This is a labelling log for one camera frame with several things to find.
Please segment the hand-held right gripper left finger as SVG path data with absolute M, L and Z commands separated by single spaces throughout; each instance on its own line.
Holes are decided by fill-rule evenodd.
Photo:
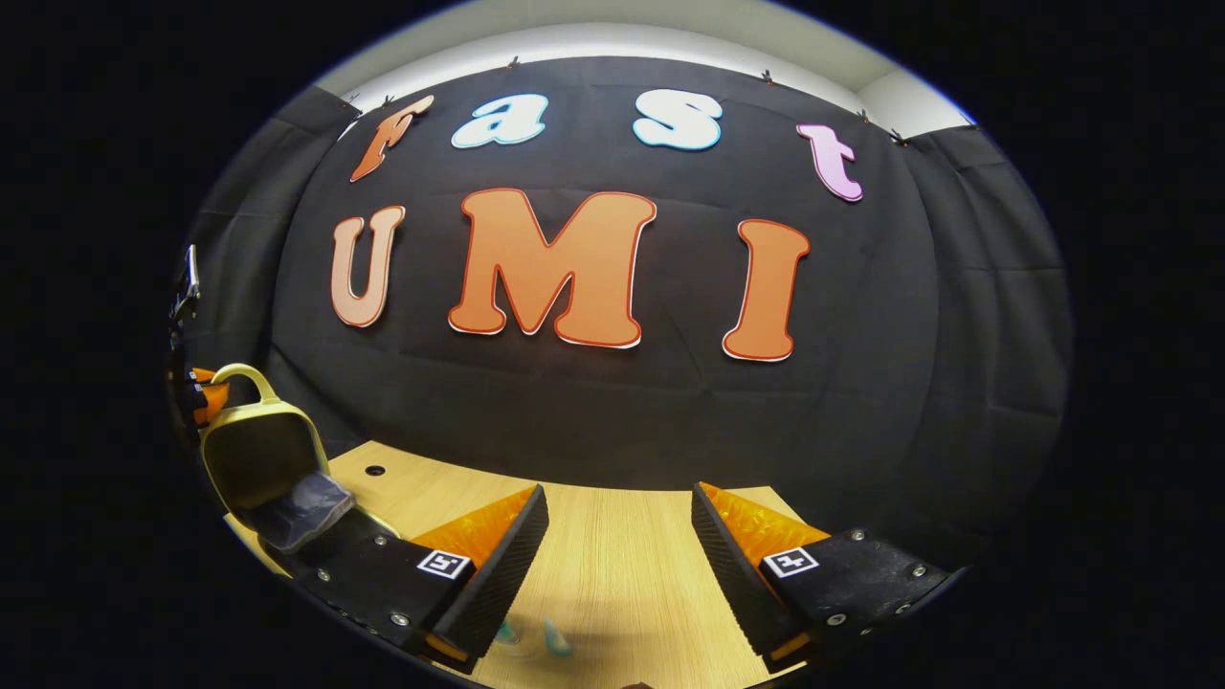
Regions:
M 492 645 L 548 530 L 539 484 L 495 506 L 499 515 L 477 526 L 492 538 L 486 555 L 399 538 L 355 508 L 288 554 L 287 573 L 398 653 L 469 673 Z

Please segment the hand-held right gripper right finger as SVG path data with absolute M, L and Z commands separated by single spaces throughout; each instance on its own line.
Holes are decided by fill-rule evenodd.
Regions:
M 691 521 L 766 671 L 827 664 L 915 615 L 963 577 L 869 528 L 827 533 L 699 481 Z

